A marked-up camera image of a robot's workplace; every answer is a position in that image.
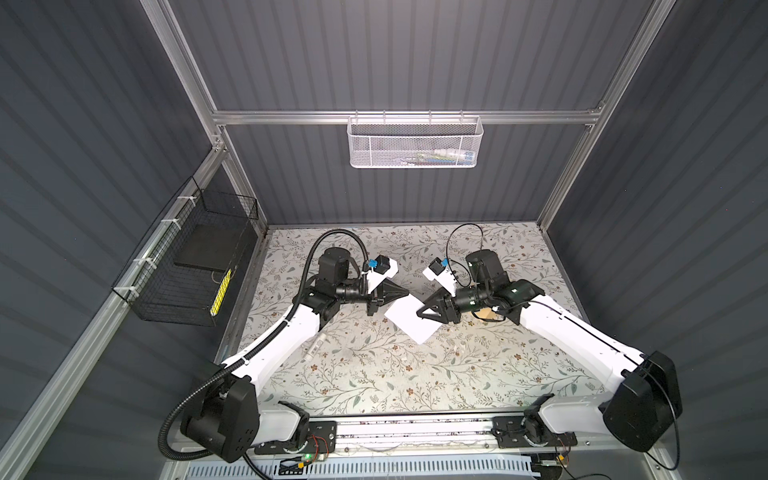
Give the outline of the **white floral letter paper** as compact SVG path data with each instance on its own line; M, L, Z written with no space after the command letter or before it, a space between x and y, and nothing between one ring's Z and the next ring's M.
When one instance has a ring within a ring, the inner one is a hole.
M384 316L416 344L422 345L443 326L440 322L419 317L417 310L423 306L417 297L408 295L395 300Z

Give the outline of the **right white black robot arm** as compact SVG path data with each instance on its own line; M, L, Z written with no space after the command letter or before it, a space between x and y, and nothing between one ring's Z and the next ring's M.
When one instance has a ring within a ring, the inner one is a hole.
M610 434L624 446L649 451L683 412L674 362L645 354L576 318L529 280L511 280L488 249L467 258L469 285L458 286L446 259L434 259L423 274L440 287L415 312L441 324L462 314L490 309L548 340L598 380L601 394L537 398L523 414L519 431L532 446L546 446L567 433Z

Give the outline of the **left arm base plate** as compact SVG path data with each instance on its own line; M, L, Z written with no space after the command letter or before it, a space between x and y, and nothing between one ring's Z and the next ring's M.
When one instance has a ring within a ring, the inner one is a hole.
M330 454L336 450L337 430L336 421L310 420L295 439L255 443L253 451L256 455Z

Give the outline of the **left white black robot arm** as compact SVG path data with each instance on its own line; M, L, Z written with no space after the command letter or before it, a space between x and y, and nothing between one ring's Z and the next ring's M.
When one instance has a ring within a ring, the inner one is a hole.
M326 249L318 260L318 272L303 280L292 306L279 321L224 360L211 379L191 393L174 418L181 433L201 448L183 453L183 459L216 455L234 462L261 445L277 444L291 451L305 447L310 434L308 413L287 401L261 407L261 390L341 306L361 303L373 315L409 294L392 280L398 271L394 259L380 255L366 261L358 276L350 277L353 264L348 250Z

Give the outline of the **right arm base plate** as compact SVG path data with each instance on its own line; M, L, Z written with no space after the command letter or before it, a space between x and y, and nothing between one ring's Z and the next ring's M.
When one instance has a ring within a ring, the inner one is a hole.
M520 415L495 416L491 419L491 434L499 448L574 447L578 444L573 432L556 434L539 419Z

